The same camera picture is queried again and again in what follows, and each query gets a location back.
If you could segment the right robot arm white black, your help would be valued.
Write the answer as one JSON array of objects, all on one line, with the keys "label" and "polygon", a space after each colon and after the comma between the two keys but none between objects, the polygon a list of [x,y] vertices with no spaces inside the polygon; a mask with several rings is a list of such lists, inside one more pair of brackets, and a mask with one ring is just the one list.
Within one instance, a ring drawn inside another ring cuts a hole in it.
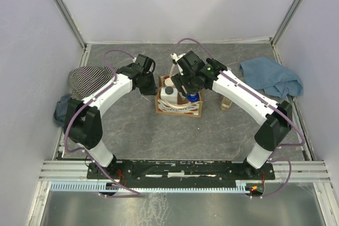
[{"label": "right robot arm white black", "polygon": [[209,89],[229,98],[260,125],[254,136],[255,145],[243,162],[248,175],[256,174],[291,131],[290,103],[278,103],[261,95],[216,59],[203,61],[193,51],[173,53],[171,58],[179,69],[171,80],[182,95],[188,97]]}]

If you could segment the clear amber liquid bottle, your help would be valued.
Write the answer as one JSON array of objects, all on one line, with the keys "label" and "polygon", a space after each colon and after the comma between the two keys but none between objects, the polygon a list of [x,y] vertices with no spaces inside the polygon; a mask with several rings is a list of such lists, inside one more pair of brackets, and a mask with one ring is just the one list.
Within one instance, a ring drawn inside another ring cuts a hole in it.
[{"label": "clear amber liquid bottle", "polygon": [[227,111],[230,109],[231,105],[232,105],[232,100],[230,100],[227,97],[223,97],[222,101],[221,101],[221,109],[224,111]]}]

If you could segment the blue pump bottle front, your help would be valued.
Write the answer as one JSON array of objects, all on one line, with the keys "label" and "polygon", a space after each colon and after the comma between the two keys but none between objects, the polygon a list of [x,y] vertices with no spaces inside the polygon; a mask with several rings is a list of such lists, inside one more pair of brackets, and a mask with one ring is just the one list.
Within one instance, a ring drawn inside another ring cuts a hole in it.
[{"label": "blue pump bottle front", "polygon": [[194,102],[198,102],[200,99],[200,95],[199,93],[195,93],[195,94],[187,94],[186,98],[189,102],[194,103]]}]

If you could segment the white bottle dark grey cap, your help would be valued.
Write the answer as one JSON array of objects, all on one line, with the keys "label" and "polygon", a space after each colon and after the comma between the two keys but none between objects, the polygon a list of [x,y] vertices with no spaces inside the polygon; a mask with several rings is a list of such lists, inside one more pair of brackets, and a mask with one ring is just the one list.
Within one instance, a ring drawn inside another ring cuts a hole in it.
[{"label": "white bottle dark grey cap", "polygon": [[178,91],[174,87],[170,86],[162,87],[160,90],[160,98],[164,102],[177,104]]}]

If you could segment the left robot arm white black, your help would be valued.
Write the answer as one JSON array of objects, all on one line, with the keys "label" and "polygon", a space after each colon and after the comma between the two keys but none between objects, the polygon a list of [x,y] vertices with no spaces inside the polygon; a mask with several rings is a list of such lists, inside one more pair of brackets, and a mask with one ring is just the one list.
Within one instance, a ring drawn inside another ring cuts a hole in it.
[{"label": "left robot arm white black", "polygon": [[64,125],[64,147],[70,139],[101,167],[112,167],[116,156],[102,141],[101,117],[122,96],[139,89],[142,95],[156,95],[155,61],[139,54],[132,63],[113,71],[113,78],[82,100],[70,99]]}]

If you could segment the pale green bottle cream cap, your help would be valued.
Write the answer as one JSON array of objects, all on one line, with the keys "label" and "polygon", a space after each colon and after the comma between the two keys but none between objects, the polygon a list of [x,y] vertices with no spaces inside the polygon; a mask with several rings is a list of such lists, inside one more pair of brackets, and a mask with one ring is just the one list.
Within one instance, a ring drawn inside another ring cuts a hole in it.
[{"label": "pale green bottle cream cap", "polygon": [[165,85],[166,87],[173,87],[173,86],[174,86],[173,81],[172,81],[171,78],[165,79],[165,80],[164,80],[164,85]]}]

